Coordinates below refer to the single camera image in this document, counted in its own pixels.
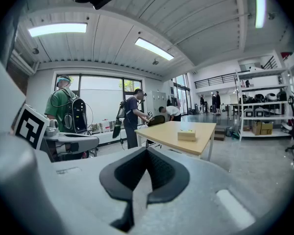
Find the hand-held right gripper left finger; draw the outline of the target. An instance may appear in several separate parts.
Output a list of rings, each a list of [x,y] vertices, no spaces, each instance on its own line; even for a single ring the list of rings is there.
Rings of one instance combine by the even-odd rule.
[[[140,182],[147,166],[146,148],[107,165],[99,174],[99,181],[108,195],[115,200],[126,203],[121,218],[112,221],[112,227],[128,232],[135,224],[133,215],[133,191]]]

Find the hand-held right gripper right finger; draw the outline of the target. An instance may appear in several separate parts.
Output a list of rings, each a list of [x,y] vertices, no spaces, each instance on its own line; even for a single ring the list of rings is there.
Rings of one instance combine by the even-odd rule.
[[[189,184],[188,169],[154,148],[147,148],[146,156],[152,185],[152,192],[147,196],[147,205],[173,201]]]

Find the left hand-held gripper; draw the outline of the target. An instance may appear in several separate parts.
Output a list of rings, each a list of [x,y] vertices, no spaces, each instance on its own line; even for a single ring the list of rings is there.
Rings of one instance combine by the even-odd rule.
[[[16,121],[14,134],[51,161],[69,161],[97,156],[99,138],[91,135],[60,132],[58,122],[24,104]]]

